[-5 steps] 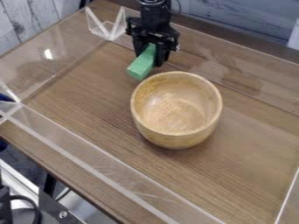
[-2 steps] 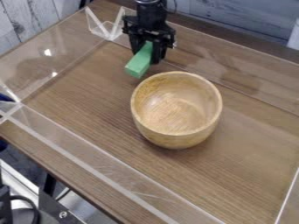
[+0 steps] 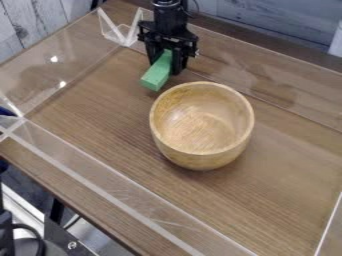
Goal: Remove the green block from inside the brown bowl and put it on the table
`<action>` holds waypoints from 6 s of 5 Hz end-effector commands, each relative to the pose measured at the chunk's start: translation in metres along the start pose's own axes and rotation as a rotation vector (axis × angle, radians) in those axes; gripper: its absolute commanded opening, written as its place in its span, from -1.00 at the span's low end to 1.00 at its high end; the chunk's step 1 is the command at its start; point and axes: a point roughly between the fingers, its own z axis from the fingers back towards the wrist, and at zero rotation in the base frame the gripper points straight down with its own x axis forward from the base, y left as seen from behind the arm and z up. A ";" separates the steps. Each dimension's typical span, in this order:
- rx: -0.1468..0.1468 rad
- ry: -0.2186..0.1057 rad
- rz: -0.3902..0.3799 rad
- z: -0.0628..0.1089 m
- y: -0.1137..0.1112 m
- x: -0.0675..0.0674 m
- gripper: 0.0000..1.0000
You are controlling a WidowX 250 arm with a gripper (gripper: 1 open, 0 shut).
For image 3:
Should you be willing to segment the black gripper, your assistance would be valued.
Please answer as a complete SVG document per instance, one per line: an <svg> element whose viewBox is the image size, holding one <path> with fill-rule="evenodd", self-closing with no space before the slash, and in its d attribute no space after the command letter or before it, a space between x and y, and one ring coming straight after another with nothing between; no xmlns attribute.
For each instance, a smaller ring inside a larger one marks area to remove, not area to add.
<svg viewBox="0 0 342 256"><path fill-rule="evenodd" d="M137 39L145 44L149 64L171 50L171 74L179 75L189 57L196 56L198 36L188 30L187 3L153 3L153 19L137 22Z"/></svg>

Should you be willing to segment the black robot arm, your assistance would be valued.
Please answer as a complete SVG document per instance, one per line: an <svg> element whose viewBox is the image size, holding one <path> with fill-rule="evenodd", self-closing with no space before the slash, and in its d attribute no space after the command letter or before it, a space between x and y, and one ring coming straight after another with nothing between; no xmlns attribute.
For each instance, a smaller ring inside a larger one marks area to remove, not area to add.
<svg viewBox="0 0 342 256"><path fill-rule="evenodd" d="M196 57L199 37L187 27L188 0L151 0L153 20L137 22L137 40L145 45L149 64L165 51L171 52L171 74L187 68L189 57Z"/></svg>

